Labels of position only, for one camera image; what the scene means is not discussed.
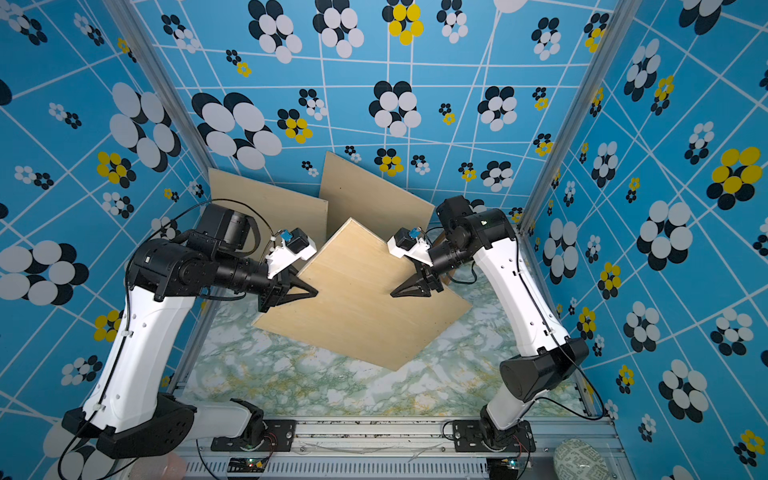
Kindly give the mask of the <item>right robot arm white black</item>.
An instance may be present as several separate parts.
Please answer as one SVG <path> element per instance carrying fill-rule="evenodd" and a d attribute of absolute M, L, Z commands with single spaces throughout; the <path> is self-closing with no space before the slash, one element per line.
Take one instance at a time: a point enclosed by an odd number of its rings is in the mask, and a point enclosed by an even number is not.
<path fill-rule="evenodd" d="M 520 242 L 499 209 L 473 210 L 456 196 L 436 209 L 444 239 L 431 244 L 420 228 L 401 228 L 387 242 L 391 255 L 407 257 L 414 274 L 391 297 L 428 297 L 443 289 L 442 276 L 474 263 L 488 279 L 510 322 L 517 355 L 500 365 L 502 386 L 481 410 L 485 445 L 495 451 L 527 439 L 525 414 L 549 391 L 578 371 L 588 355 L 586 342 L 562 326 L 524 264 Z"/>

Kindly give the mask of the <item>plywood board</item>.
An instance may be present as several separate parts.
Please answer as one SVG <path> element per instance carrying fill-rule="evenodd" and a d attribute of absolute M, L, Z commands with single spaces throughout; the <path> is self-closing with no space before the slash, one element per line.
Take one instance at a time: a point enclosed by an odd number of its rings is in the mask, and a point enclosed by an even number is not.
<path fill-rule="evenodd" d="M 435 209 L 333 152 L 325 156 L 319 197 L 328 203 L 329 235 L 352 218 L 384 241 L 402 227 L 427 228 Z"/>
<path fill-rule="evenodd" d="M 327 201 L 218 169 L 209 169 L 208 177 L 217 205 L 251 215 L 248 208 L 238 204 L 243 202 L 260 213 L 275 232 L 300 228 L 318 249 L 326 242 Z"/>
<path fill-rule="evenodd" d="M 396 371 L 471 308 L 450 289 L 391 297 L 414 271 L 373 232 L 348 219 L 299 273 L 317 295 L 274 307 L 253 325 Z"/>

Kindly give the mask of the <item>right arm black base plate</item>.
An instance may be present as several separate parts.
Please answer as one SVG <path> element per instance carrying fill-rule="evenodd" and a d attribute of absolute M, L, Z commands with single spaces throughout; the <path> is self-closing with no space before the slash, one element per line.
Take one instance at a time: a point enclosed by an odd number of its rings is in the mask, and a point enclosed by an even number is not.
<path fill-rule="evenodd" d="M 498 430 L 489 420 L 453 420 L 446 435 L 459 453 L 532 453 L 537 450 L 531 425 L 520 421 Z"/>

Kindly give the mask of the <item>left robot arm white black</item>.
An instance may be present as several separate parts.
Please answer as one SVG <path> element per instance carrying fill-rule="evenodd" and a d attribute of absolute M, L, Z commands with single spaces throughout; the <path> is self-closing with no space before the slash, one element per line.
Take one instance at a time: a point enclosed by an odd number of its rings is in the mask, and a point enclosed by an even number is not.
<path fill-rule="evenodd" d="M 234 439 L 248 448 L 268 439 L 256 405 L 241 399 L 188 405 L 160 392 L 161 378 L 184 319 L 212 289 L 230 291 L 232 301 L 252 294 L 261 313 L 316 297 L 294 264 L 311 259 L 317 247 L 299 228 L 274 232 L 267 255 L 257 260 L 245 243 L 260 238 L 258 212 L 215 202 L 200 206 L 194 228 L 171 240 L 154 234 L 131 255 L 122 322 L 108 359 L 92 395 L 61 422 L 111 459 L 161 456 L 203 438 Z"/>

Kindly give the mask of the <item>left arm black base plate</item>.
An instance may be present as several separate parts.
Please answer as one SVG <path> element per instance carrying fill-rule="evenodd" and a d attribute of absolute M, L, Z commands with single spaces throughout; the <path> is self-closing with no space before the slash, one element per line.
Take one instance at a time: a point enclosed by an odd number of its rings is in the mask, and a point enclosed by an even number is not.
<path fill-rule="evenodd" d="M 256 436 L 247 438 L 216 437 L 210 450 L 214 452 L 290 452 L 296 434 L 297 421 L 293 419 L 263 420 L 256 429 Z"/>

